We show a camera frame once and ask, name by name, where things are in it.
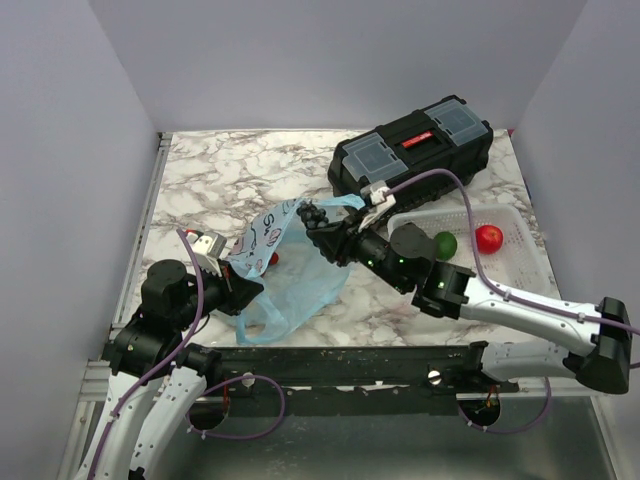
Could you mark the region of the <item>dark fake grapes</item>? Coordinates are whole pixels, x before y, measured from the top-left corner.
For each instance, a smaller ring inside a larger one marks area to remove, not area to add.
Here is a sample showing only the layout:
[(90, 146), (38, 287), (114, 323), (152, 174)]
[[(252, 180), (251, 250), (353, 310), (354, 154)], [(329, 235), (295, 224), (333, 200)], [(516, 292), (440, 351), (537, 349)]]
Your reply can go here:
[(303, 201), (297, 208), (296, 214), (307, 230), (324, 228), (329, 224), (326, 210), (317, 207), (310, 201)]

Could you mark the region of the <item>light blue plastic bag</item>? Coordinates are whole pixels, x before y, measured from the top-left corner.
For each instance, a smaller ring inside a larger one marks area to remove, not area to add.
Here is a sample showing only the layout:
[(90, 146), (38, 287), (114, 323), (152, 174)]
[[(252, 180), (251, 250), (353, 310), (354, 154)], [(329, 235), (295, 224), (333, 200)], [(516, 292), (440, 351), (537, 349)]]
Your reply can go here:
[[(294, 198), (253, 218), (226, 257), (239, 276), (264, 287), (236, 318), (236, 341), (240, 345), (283, 340), (334, 303), (350, 276), (350, 267), (329, 263), (307, 237), (296, 214), (303, 201), (324, 208), (330, 221), (340, 220), (348, 207), (364, 205), (353, 194), (324, 200)], [(269, 265), (274, 252), (279, 262)]]

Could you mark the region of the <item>green fake fruit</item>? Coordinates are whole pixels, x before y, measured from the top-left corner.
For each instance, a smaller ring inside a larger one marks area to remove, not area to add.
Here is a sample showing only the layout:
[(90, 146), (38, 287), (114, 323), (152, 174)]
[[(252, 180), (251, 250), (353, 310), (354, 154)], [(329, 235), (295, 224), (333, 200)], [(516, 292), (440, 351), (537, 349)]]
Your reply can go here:
[(455, 235), (449, 231), (441, 231), (434, 237), (437, 244), (437, 259), (448, 261), (452, 259), (458, 249), (458, 242)]

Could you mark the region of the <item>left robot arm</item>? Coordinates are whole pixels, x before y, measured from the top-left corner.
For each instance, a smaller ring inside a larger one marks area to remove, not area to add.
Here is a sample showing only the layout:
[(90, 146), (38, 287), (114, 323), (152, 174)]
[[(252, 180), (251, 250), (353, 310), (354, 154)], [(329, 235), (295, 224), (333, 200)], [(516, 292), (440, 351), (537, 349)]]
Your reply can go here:
[(140, 306), (105, 350), (106, 401), (77, 478), (152, 476), (196, 398), (214, 393), (223, 378), (220, 353), (185, 345), (184, 331), (214, 310), (239, 314), (262, 290), (227, 262), (220, 275), (190, 274), (173, 259), (148, 269)]

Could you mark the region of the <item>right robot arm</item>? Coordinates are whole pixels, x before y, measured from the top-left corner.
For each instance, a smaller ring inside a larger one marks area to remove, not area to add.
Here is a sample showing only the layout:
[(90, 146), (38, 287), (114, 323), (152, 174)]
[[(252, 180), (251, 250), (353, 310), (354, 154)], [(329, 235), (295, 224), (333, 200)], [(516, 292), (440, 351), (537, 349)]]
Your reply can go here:
[(464, 362), (460, 379), (480, 392), (513, 377), (565, 377), (606, 394), (630, 386), (631, 325), (625, 304), (565, 302), (501, 286), (479, 272), (436, 258), (436, 243), (413, 223), (389, 238), (363, 225), (360, 214), (330, 221), (324, 210), (299, 214), (306, 235), (329, 262), (359, 262), (412, 305), (436, 318), (505, 326), (532, 336), (526, 343), (487, 344)]

